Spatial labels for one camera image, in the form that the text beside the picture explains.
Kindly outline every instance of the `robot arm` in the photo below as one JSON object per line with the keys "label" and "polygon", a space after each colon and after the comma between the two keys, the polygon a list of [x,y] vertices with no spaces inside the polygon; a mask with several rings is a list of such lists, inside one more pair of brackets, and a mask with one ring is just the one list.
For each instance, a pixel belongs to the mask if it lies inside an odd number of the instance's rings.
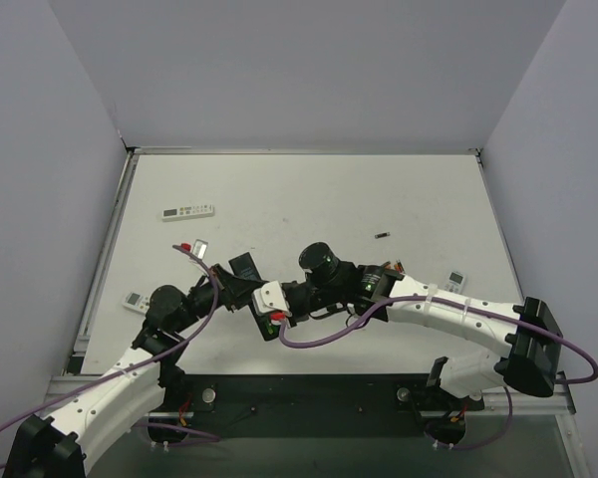
{"label": "robot arm", "polygon": [[[324,243],[301,254],[303,283],[265,282],[249,255],[244,256],[233,261],[245,260],[245,268],[230,261],[235,274],[219,265],[210,269],[219,284],[217,305],[231,311],[249,307],[266,341],[279,336],[279,320],[295,327],[322,309],[329,311],[324,318],[345,310],[341,305],[357,315],[375,306],[372,318],[430,327],[484,347],[469,357],[439,358],[428,380],[431,389],[462,398],[506,383],[536,396],[553,393],[560,345],[487,316],[505,316],[560,334],[541,301],[527,299],[524,306],[513,306],[439,291],[390,269],[340,261]],[[402,296],[422,300],[377,308]],[[184,341],[178,333],[208,315],[214,297],[211,285],[202,283],[188,294],[174,286],[155,290],[142,331],[106,375],[153,357],[162,359],[94,386],[45,419],[32,415],[18,429],[4,476],[86,476],[123,433],[179,387],[183,371],[175,364],[184,347],[163,354]]]}

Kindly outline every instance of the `metal frame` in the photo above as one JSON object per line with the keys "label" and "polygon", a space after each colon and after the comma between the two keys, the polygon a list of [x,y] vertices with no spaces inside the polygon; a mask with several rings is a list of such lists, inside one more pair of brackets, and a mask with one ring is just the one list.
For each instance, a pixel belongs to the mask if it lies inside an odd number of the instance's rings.
{"label": "metal frame", "polygon": [[273,147],[261,147],[261,148],[250,148],[250,149],[239,149],[239,148],[195,148],[195,147],[137,147],[135,148],[135,154],[347,154],[347,155],[396,155],[396,154],[415,154],[415,155],[448,155],[448,154],[464,154],[464,155],[476,155],[480,150],[478,147],[471,147],[468,149],[426,149],[426,150],[403,150],[401,148],[335,148],[332,149],[310,149],[310,148],[273,148]]}
{"label": "metal frame", "polygon": [[109,221],[109,227],[107,228],[104,245],[102,246],[100,256],[98,257],[98,265],[93,276],[91,289],[89,290],[89,297],[87,298],[80,320],[78,336],[74,343],[73,351],[74,355],[77,356],[83,356],[89,345],[89,331],[93,313],[100,302],[102,288],[104,287],[104,282],[107,277],[109,264],[111,263],[111,258],[113,256],[118,232],[120,231],[124,210],[127,206],[127,199],[129,198],[129,192],[131,190],[131,183],[133,182],[137,166],[138,159],[136,158],[136,155],[133,152],[129,152],[127,154],[127,163],[120,178],[120,183],[118,184],[116,202],[111,213],[111,220]]}
{"label": "metal frame", "polygon": [[572,474],[575,478],[591,478],[591,470],[574,415],[570,413],[556,415],[556,423]]}
{"label": "metal frame", "polygon": [[[99,375],[57,375],[49,382],[49,388],[45,401],[57,398],[60,395],[69,393],[79,386],[85,385],[98,379]],[[469,414],[480,415],[506,415],[507,398],[502,388],[486,391],[482,395],[485,403],[483,411],[470,411]],[[563,385],[556,385],[553,396],[549,398],[537,398],[511,390],[511,398],[514,405],[515,415],[556,415],[571,416],[574,411],[569,390]]]}
{"label": "metal frame", "polygon": [[482,178],[482,183],[485,186],[485,194],[487,194],[487,199],[489,200],[489,205],[491,206],[491,212],[494,214],[494,220],[496,221],[496,226],[498,227],[498,233],[502,238],[502,243],[505,249],[505,254],[507,255],[507,261],[509,262],[509,267],[511,268],[512,275],[514,277],[514,282],[516,283],[516,290],[518,291],[518,295],[520,296],[521,300],[525,299],[525,295],[522,293],[522,288],[520,287],[520,282],[518,281],[518,272],[516,271],[516,266],[514,265],[514,260],[509,253],[509,243],[507,242],[507,238],[505,237],[505,233],[502,230],[502,226],[500,225],[500,220],[498,219],[498,214],[496,214],[496,208],[494,207],[494,203],[491,200],[491,193],[489,192],[489,185],[487,184],[487,178],[485,177],[484,166],[482,164],[482,160],[480,158],[481,151],[477,150],[474,152],[476,160],[478,161],[478,170],[480,171],[480,177]]}

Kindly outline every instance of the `gray wall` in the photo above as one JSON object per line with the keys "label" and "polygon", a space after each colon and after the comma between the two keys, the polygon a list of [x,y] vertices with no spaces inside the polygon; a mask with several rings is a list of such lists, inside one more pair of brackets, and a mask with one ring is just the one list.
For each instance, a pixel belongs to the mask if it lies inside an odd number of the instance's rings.
{"label": "gray wall", "polygon": [[0,0],[0,423],[64,362],[124,161],[47,2]]}
{"label": "gray wall", "polygon": [[[568,0],[484,156],[523,292],[598,359],[598,0]],[[565,352],[569,375],[588,373]],[[573,387],[598,476],[598,381]]]}
{"label": "gray wall", "polygon": [[127,144],[483,146],[564,0],[50,0]]}

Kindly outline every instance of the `white tabletop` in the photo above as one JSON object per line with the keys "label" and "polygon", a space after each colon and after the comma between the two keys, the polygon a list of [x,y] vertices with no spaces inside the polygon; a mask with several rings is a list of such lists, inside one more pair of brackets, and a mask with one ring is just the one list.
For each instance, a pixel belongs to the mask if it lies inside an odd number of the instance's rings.
{"label": "white tabletop", "polygon": [[[204,202],[214,204],[214,217],[159,219],[165,209]],[[375,239],[380,232],[391,235]],[[473,156],[143,155],[82,373],[106,371],[139,332],[143,318],[123,309],[126,294],[150,295],[163,284],[187,291],[197,281],[198,269],[170,247],[197,238],[209,243],[207,264],[229,270],[229,259],[250,252],[265,280],[302,281],[299,254],[324,241],[342,260],[401,259],[407,274],[437,284],[459,270],[464,294],[519,301]],[[322,338],[346,317],[302,323],[288,336]],[[437,357],[475,350],[436,331],[379,321],[325,347],[290,350],[264,342],[247,308],[220,309],[178,365],[188,373],[428,372]]]}

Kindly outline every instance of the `small black object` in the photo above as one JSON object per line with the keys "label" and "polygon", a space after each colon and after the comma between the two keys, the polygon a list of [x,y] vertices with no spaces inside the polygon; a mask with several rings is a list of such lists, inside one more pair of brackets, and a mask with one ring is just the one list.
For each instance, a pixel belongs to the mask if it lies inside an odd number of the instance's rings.
{"label": "small black object", "polygon": [[326,312],[324,312],[323,314],[321,314],[319,316],[314,316],[312,314],[309,314],[309,317],[310,317],[310,319],[314,319],[316,321],[321,321],[323,319],[327,319],[329,317],[336,316],[340,312],[345,312],[345,311],[347,311],[347,309],[345,307],[337,307],[336,305],[332,305],[332,306],[326,307]]}
{"label": "small black object", "polygon": [[250,279],[251,281],[262,281],[257,266],[255,266],[255,261],[249,252],[230,259],[228,264],[230,264],[230,269],[232,269],[235,276]]}
{"label": "small black object", "polygon": [[465,437],[465,420],[451,421],[449,418],[432,420],[426,425],[426,432],[434,440],[456,445]]}
{"label": "small black object", "polygon": [[[514,306],[521,322],[527,322],[562,337],[547,304],[528,297],[522,306]],[[518,328],[505,340],[511,344],[508,358],[494,366],[512,388],[532,396],[551,396],[554,392],[560,344],[527,329]]]}
{"label": "small black object", "polygon": [[358,289],[361,297],[372,298],[383,278],[385,269],[385,267],[381,266],[367,266],[364,269]]}
{"label": "small black object", "polygon": [[432,365],[432,370],[428,375],[427,388],[438,388],[441,386],[441,372],[443,371],[443,366],[448,363],[448,360],[447,357],[441,357],[435,360],[434,365]]}

